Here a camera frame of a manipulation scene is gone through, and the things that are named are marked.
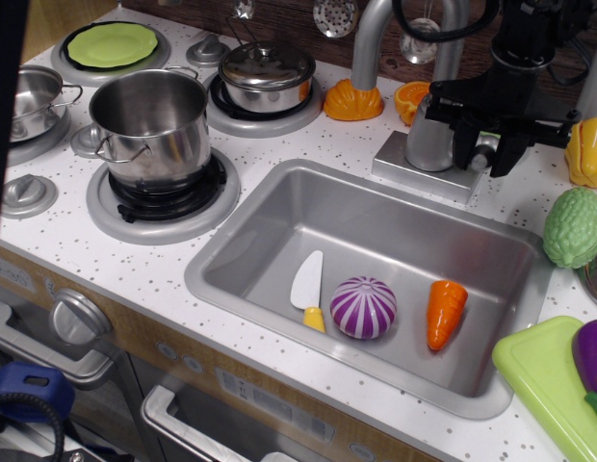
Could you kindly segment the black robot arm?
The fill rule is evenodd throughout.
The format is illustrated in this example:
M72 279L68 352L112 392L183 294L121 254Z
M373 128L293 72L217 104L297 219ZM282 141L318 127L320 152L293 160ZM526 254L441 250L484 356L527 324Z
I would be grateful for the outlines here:
M500 28L491 41L492 65L464 80L436 81L426 117L453 131L453 162L466 169L482 132L499 142L490 173L510 173L537 144L564 147L581 112L537 87L540 72L562 46L587 29L591 1L505 1Z

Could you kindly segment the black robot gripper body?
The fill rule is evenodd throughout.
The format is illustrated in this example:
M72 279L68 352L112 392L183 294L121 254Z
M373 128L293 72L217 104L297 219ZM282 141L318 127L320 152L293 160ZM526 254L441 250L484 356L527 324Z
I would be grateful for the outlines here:
M429 92L428 119L530 145L564 147L573 125L581 121L577 108L538 89L535 73L495 64L476 77L435 81Z

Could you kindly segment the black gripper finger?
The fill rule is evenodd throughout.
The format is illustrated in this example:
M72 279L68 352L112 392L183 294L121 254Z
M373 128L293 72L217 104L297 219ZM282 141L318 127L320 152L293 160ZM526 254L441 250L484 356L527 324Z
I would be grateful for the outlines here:
M501 135L490 169L490 176L493 178L507 176L523 157L526 150L534 146L535 143L536 136L531 134L512 133Z
M471 164L473 151L480 135L480 129L460 119L453 127L453 160L454 164L466 170Z

